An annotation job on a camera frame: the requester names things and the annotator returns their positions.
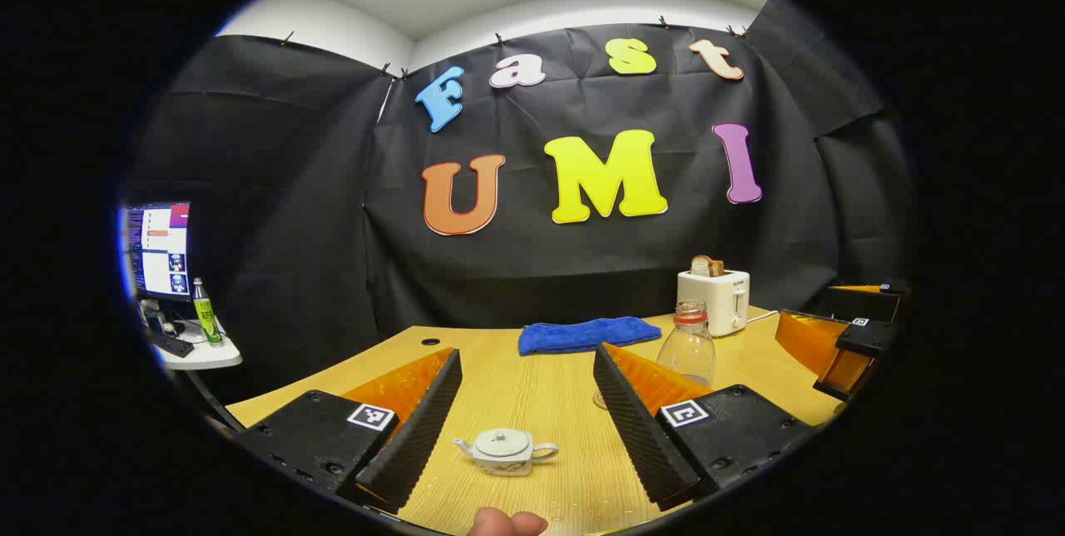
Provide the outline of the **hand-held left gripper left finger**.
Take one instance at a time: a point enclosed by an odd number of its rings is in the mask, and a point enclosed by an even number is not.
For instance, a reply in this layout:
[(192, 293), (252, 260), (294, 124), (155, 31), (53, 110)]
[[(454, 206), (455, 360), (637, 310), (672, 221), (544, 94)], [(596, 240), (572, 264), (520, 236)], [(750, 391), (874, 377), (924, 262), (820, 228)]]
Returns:
[(346, 395), (305, 391), (237, 433), (237, 444), (322, 494), (394, 514), (421, 480), (462, 383), (459, 350), (438, 350)]

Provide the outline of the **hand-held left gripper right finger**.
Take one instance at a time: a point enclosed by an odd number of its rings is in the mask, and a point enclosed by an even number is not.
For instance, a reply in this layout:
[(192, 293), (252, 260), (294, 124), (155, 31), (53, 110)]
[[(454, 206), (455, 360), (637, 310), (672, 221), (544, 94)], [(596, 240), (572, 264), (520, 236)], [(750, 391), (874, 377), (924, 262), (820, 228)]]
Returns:
[(752, 478), (815, 427), (748, 385), (709, 390), (601, 343), (593, 375), (648, 498), (665, 511)]

